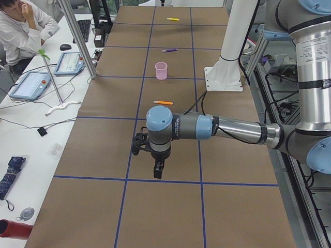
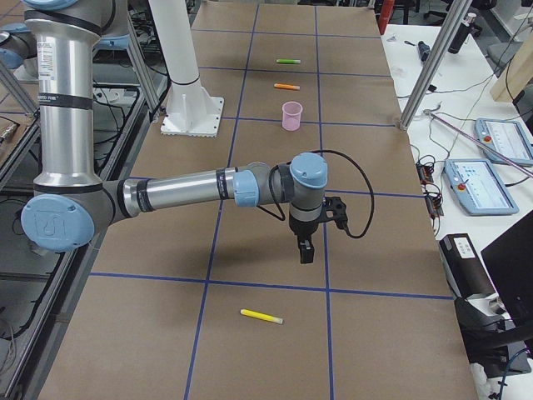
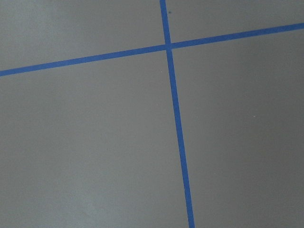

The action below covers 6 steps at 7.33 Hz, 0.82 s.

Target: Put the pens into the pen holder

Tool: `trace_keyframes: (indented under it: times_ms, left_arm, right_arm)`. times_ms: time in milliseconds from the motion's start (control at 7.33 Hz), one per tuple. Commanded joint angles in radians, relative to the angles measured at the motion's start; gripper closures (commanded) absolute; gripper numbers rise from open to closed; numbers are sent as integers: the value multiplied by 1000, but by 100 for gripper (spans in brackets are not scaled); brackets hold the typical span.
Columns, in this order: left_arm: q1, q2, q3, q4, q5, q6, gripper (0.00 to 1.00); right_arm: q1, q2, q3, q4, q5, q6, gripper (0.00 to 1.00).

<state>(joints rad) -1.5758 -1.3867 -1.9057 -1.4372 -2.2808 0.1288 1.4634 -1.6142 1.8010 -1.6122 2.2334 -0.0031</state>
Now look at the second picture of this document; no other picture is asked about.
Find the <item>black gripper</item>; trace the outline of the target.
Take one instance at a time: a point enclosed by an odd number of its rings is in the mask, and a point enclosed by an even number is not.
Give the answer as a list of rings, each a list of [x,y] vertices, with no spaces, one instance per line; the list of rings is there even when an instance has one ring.
[[[312,235],[316,232],[318,226],[319,222],[317,220],[303,222],[292,215],[289,216],[289,228],[297,237],[301,264],[309,264],[314,261]]]

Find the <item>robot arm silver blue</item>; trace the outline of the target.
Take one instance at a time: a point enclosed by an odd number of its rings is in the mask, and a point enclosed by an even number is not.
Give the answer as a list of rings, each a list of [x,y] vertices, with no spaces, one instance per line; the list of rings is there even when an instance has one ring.
[[[37,42],[42,171],[22,210],[28,238],[55,253],[89,243],[140,213],[216,200],[240,207],[288,203],[300,258],[314,258],[312,234],[326,219],[326,160],[312,152],[269,167],[254,162],[166,179],[103,181],[93,161],[92,51],[104,34],[127,33],[124,1],[28,1]]]

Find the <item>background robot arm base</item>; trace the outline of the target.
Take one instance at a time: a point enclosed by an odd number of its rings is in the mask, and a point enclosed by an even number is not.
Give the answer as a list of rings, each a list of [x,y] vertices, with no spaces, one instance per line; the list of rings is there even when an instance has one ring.
[[[22,69],[30,80],[38,79],[37,41],[25,23],[1,26],[1,61],[9,70]]]

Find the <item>black monitor on arm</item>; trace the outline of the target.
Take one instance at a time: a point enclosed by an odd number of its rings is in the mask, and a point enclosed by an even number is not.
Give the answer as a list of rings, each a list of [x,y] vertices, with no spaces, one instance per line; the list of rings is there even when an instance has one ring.
[[[455,308],[469,362],[497,378],[515,353],[532,349],[532,214],[502,233],[481,256],[511,319],[487,316],[465,300],[455,300]]]

